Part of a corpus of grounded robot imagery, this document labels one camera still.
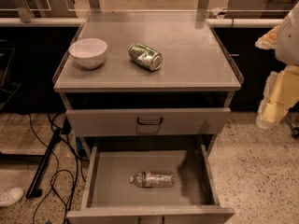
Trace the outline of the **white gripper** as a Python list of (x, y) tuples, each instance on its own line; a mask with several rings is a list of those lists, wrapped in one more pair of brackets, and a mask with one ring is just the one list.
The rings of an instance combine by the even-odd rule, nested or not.
[[(285, 64), (299, 65), (299, 2), (279, 26), (259, 37), (259, 49), (276, 49), (276, 58)], [(256, 124), (262, 129), (277, 126), (299, 102), (299, 66), (286, 66), (271, 72), (263, 90)]]

